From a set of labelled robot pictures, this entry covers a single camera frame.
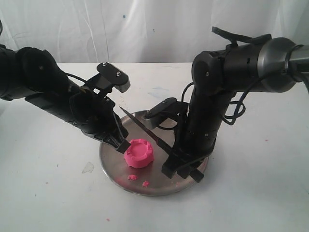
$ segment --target white cloth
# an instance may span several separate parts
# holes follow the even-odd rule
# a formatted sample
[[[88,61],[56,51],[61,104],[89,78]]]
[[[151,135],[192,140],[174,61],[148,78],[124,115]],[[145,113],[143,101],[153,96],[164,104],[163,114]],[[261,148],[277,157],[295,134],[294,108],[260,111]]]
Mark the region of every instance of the white cloth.
[[[191,62],[228,41],[211,26],[309,44],[308,0],[0,0],[0,43],[57,62]]]

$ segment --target metal plate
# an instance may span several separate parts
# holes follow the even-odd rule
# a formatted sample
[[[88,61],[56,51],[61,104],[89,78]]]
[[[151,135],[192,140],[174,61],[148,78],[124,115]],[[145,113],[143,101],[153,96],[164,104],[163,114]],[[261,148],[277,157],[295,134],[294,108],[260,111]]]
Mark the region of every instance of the metal plate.
[[[133,115],[139,120],[145,111],[139,111]],[[131,139],[145,139],[151,143],[154,148],[154,161],[145,168],[135,169],[126,164],[124,155],[115,151],[115,149],[107,144],[101,143],[100,159],[105,174],[119,187],[126,191],[133,192],[144,196],[160,196],[179,192],[193,185],[195,181],[189,176],[182,179],[177,174],[172,179],[167,178],[161,173],[162,165],[168,158],[168,155],[159,148],[155,142],[140,129],[128,116],[123,117],[122,124],[128,130]],[[164,127],[173,127],[175,122],[167,119],[161,124]],[[161,130],[155,128],[152,130],[157,136],[161,137],[169,145],[174,143],[174,134],[172,130]],[[199,170],[203,173],[206,169],[208,158],[199,166]],[[128,176],[134,174],[138,176],[137,180],[128,180]],[[143,182],[149,181],[148,187],[143,187]]]

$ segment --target pink dough piece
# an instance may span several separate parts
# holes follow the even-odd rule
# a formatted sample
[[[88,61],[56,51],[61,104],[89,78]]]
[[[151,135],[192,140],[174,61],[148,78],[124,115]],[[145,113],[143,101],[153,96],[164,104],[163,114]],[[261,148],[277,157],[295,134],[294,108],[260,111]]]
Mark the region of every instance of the pink dough piece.
[[[138,177],[137,177],[137,175],[129,175],[129,176],[127,177],[127,179],[128,179],[128,180],[137,180]]]
[[[149,185],[149,181],[148,180],[145,180],[144,182],[143,182],[143,187],[147,187]]]
[[[144,168],[154,161],[154,150],[150,142],[144,139],[133,139],[125,152],[126,163],[133,168]]]

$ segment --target white wall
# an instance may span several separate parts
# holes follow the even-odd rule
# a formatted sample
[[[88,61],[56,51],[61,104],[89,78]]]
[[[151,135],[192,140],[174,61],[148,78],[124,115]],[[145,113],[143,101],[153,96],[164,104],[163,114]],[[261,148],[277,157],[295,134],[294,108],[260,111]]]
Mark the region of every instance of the white wall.
[[[0,0],[0,43],[57,62],[190,62],[234,33],[309,44],[309,0]]]

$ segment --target dough crumb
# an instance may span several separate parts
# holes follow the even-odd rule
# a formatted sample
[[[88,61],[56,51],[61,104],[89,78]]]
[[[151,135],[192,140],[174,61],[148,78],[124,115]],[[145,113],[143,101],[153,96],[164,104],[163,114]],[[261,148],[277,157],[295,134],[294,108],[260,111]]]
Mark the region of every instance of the dough crumb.
[[[137,177],[137,175],[128,175],[127,179],[128,180],[137,180],[138,177]]]
[[[145,180],[144,182],[143,182],[143,187],[147,187],[149,185],[149,181],[147,181],[147,180]]]

